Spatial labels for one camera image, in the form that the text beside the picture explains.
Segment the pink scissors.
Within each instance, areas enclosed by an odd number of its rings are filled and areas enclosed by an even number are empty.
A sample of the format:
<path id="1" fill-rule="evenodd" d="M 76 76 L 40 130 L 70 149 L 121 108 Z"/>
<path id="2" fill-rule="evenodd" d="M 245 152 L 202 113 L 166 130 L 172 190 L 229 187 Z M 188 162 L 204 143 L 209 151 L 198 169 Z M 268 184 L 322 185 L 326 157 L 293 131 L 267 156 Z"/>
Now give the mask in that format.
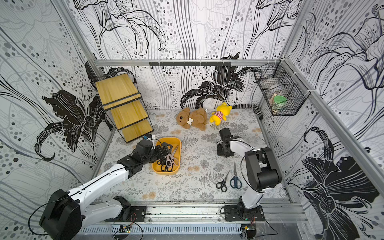
<path id="1" fill-rule="evenodd" d="M 172 151 L 172 153 L 170 154 L 170 156 L 168 157 L 167 160 L 171 160 L 173 162 L 172 155 L 175 156 L 175 153 L 177 152 L 178 148 L 179 148 L 179 146 L 175 147 L 175 149 Z"/>

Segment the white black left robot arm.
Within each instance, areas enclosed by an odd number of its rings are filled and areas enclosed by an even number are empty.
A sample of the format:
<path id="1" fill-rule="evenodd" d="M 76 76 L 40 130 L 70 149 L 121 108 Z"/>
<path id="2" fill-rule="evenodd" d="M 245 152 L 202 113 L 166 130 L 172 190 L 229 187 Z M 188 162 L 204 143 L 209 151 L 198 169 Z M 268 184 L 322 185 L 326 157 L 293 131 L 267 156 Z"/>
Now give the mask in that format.
<path id="1" fill-rule="evenodd" d="M 138 220 L 139 215 L 122 196 L 101 204 L 94 204 L 94 201 L 133 177 L 144 165 L 165 160 L 172 149 L 168 143 L 159 142 L 155 146 L 150 140 L 141 140 L 131 154 L 118 160 L 105 173 L 67 192 L 55 191 L 44 206 L 40 226 L 54 240 L 71 240 L 83 228 L 104 220 Z"/>

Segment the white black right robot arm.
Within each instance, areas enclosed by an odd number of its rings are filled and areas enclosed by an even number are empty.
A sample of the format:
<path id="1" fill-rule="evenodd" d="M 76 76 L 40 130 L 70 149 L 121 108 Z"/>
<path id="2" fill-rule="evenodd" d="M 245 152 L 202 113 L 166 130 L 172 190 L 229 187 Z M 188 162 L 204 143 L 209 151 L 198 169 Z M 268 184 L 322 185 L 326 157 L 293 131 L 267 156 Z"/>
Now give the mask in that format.
<path id="1" fill-rule="evenodd" d="M 181 147 L 179 172 L 159 192 L 171 201 L 239 201 L 250 212 L 282 181 L 272 150 L 254 147 L 228 128 Z"/>

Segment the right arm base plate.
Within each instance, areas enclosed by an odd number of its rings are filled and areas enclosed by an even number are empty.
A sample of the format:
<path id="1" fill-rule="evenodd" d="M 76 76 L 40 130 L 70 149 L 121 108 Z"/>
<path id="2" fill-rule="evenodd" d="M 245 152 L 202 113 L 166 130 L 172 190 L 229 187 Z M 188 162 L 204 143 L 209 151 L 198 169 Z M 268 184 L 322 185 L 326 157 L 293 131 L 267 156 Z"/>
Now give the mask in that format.
<path id="1" fill-rule="evenodd" d="M 253 209 L 245 209 L 240 205 L 226 205 L 223 208 L 225 220 L 227 222 L 264 222 L 264 210 L 262 206 L 257 206 Z"/>

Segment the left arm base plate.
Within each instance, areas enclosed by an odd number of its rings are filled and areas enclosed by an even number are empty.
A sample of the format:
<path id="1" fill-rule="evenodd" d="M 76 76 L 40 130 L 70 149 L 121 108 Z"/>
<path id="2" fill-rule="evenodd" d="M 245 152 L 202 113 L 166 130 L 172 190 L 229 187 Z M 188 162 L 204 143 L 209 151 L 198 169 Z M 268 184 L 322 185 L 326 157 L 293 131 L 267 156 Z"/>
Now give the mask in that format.
<path id="1" fill-rule="evenodd" d="M 114 200 L 118 201 L 120 205 L 123 207 L 122 211 L 119 215 L 113 219 L 106 219 L 105 222 L 138 222 L 142 223 L 145 221 L 145 216 L 147 213 L 146 206 L 132 206 L 130 202 L 128 202 L 122 196 L 114 197 Z"/>

